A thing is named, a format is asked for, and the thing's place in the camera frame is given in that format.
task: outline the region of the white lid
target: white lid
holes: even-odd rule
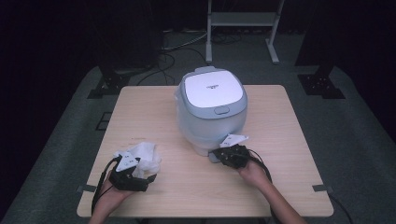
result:
[[[239,101],[243,89],[229,71],[216,71],[187,77],[186,96],[197,107],[208,108]]]

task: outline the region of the rice cooker button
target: rice cooker button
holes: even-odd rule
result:
[[[227,106],[220,106],[215,108],[215,113],[217,115],[227,114],[228,112],[230,112],[230,108],[228,108]]]

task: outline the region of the rice cooker lid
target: rice cooker lid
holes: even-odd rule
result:
[[[240,113],[248,105],[242,84],[231,72],[212,68],[183,78],[188,110],[202,119],[220,119]]]

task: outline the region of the wooden table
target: wooden table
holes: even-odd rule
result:
[[[125,87],[120,93],[87,184],[96,186],[117,150],[143,141],[157,144],[161,171],[146,192],[128,198],[116,217],[269,217],[268,202],[239,174],[195,153],[177,127],[176,87]],[[282,86],[245,86],[247,122],[242,145],[257,151],[273,182],[304,217],[328,217],[333,208]],[[78,215],[91,215],[84,191]]]

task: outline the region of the logo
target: logo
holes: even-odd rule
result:
[[[212,89],[214,90],[215,88],[217,88],[219,85],[213,85],[213,86],[207,86],[208,89]]]

